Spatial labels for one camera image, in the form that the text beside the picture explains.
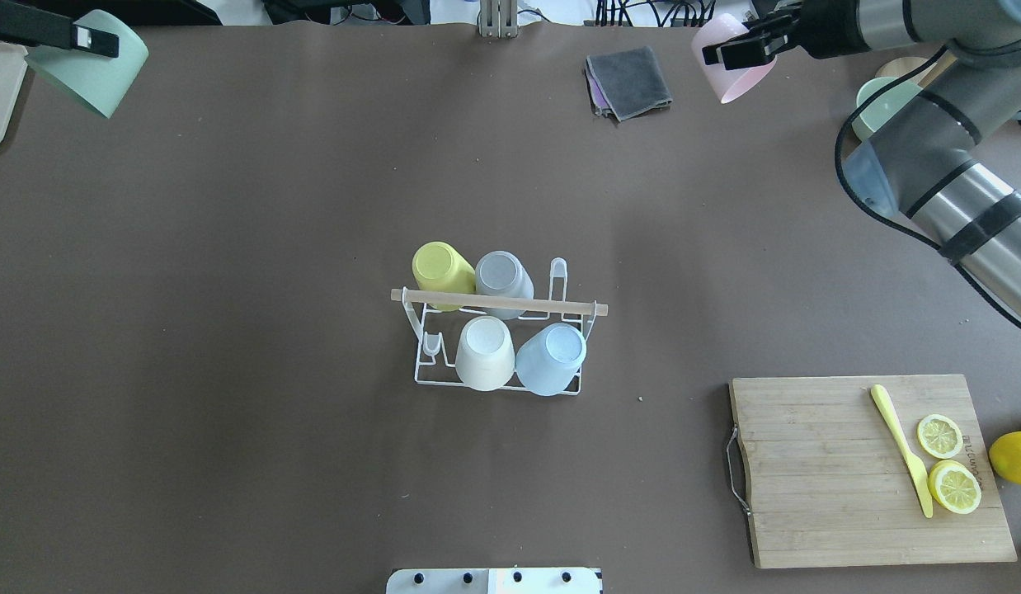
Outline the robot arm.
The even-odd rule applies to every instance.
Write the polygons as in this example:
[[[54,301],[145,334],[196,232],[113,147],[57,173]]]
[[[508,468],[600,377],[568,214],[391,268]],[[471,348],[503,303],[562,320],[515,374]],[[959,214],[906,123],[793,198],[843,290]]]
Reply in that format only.
[[[837,177],[869,217],[910,219],[910,237],[1021,330],[1021,191],[973,157],[1021,112],[1021,1],[783,1],[699,59],[741,70],[798,46],[823,59],[913,44],[941,44],[954,63],[848,157],[835,146]]]

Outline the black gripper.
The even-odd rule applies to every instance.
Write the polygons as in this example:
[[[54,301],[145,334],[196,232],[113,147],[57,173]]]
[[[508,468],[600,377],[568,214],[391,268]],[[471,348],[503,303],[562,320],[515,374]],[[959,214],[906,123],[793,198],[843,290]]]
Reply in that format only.
[[[858,1],[779,1],[773,11],[744,22],[747,33],[704,46],[702,61],[732,71],[773,64],[797,47],[816,59],[863,53],[858,9]]]

